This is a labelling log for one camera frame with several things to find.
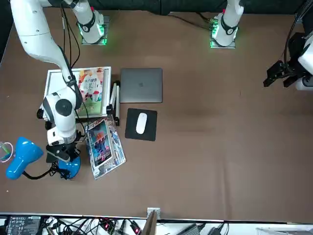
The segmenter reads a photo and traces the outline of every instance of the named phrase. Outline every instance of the mouse pad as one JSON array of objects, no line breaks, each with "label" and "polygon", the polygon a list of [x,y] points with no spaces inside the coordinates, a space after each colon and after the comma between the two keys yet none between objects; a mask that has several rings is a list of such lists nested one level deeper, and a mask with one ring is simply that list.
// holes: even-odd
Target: mouse pad
[{"label": "mouse pad", "polygon": [[[136,131],[137,120],[140,113],[145,113],[147,115],[146,127],[143,134],[138,134]],[[144,109],[128,109],[125,138],[143,141],[155,141],[156,133],[157,133],[157,111]]]}]

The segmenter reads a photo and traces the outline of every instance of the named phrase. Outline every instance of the computer mouse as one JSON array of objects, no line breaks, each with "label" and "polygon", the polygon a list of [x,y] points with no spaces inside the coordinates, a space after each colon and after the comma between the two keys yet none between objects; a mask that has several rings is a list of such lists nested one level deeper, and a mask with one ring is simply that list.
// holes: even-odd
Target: computer mouse
[{"label": "computer mouse", "polygon": [[145,132],[147,122],[147,115],[145,113],[140,113],[137,120],[136,131],[138,134],[143,134]]}]

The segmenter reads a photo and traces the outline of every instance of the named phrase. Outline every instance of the magazine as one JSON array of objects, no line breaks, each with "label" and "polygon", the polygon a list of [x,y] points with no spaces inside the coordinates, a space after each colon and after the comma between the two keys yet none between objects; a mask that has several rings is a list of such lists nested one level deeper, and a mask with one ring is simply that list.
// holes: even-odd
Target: magazine
[{"label": "magazine", "polygon": [[89,147],[91,151],[91,162],[94,167],[99,167],[111,158],[115,158],[112,139],[109,128],[104,119],[94,125],[88,131]]},{"label": "magazine", "polygon": [[[93,68],[79,72],[78,87],[90,115],[100,114],[102,112],[103,79],[104,68]],[[83,104],[77,109],[77,113],[79,116],[86,114]]]},{"label": "magazine", "polygon": [[126,162],[124,151],[123,151],[118,133],[116,131],[116,126],[115,126],[115,122],[114,122],[112,115],[108,115],[105,118],[98,119],[95,122],[91,123],[89,125],[89,131],[91,131],[94,127],[98,126],[100,123],[103,123],[103,122],[108,128],[108,131],[107,131],[107,133],[109,133],[108,139],[111,140],[112,142],[111,150],[113,149],[111,153],[114,154],[115,157],[112,157],[108,159],[107,161],[102,162],[101,165],[96,166],[94,162],[94,157],[92,157],[92,154],[94,151],[92,149],[93,145],[89,144],[90,141],[92,140],[89,138],[89,135],[88,135],[88,138],[86,139],[87,152],[90,158],[91,170],[96,180],[104,176],[105,174],[109,173],[110,171],[114,170],[115,168],[119,167],[124,162]]}]

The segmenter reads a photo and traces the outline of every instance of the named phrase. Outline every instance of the blue desk lamp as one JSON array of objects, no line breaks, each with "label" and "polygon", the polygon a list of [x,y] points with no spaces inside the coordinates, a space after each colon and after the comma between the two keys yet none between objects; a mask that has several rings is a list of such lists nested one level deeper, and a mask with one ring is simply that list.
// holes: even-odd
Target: blue desk lamp
[{"label": "blue desk lamp", "polygon": [[61,178],[71,179],[80,169],[80,157],[75,158],[73,161],[65,163],[59,160],[58,164],[52,164],[52,167],[44,174],[33,177],[25,172],[28,164],[37,161],[42,155],[43,151],[32,141],[19,137],[16,143],[15,158],[10,163],[6,170],[6,177],[11,180],[18,179],[22,174],[31,180],[37,180],[52,172],[61,174]]}]

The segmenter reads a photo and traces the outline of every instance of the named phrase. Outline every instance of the gray laptop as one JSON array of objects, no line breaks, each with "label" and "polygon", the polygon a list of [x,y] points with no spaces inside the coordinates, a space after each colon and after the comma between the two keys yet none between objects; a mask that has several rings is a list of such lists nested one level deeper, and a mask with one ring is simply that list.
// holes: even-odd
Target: gray laptop
[{"label": "gray laptop", "polygon": [[162,69],[121,69],[121,103],[161,103]]}]

